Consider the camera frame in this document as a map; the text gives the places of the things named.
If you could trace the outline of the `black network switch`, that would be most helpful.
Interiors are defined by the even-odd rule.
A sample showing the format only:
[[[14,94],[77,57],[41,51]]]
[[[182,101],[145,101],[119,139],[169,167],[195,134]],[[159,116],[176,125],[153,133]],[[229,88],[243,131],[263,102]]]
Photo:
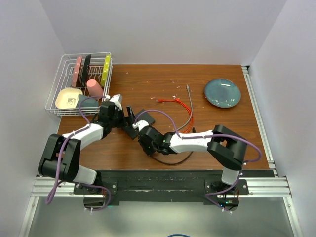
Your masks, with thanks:
[[[145,110],[142,109],[140,110],[138,113],[135,114],[135,117],[138,118],[137,121],[140,121],[140,120],[144,120],[146,121],[149,125],[153,125],[156,120],[149,114],[149,113],[143,113]]]

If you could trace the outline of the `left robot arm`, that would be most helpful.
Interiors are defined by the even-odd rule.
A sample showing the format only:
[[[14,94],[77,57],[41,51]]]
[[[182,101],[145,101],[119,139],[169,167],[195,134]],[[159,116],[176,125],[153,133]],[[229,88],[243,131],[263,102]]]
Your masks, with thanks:
[[[97,178],[97,171],[79,164],[80,152],[104,139],[113,128],[125,130],[134,139],[137,135],[132,127],[135,114],[131,106],[126,109],[127,116],[114,102],[103,102],[97,120],[71,133],[50,135],[39,162],[39,174],[61,181],[84,183],[92,194],[100,192],[102,181]]]

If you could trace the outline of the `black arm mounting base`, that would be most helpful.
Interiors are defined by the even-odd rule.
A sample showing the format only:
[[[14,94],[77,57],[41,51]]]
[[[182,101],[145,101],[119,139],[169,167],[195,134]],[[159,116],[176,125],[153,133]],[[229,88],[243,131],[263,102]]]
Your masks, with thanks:
[[[138,171],[98,171],[94,184],[98,188],[79,186],[76,195],[100,195],[100,187],[106,187],[112,194],[111,205],[123,201],[136,202],[202,202],[224,203],[228,197],[218,198],[215,192],[228,188],[221,183],[222,172],[197,170],[138,170]]]

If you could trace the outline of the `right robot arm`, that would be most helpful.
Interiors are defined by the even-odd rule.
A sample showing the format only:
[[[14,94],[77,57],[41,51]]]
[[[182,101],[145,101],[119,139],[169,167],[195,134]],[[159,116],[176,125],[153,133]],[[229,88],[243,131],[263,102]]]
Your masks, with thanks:
[[[161,134],[150,125],[140,125],[138,142],[151,156],[158,152],[165,156],[183,152],[209,152],[222,166],[220,189],[231,194],[237,189],[237,178],[242,170],[247,141],[222,125],[201,133]]]

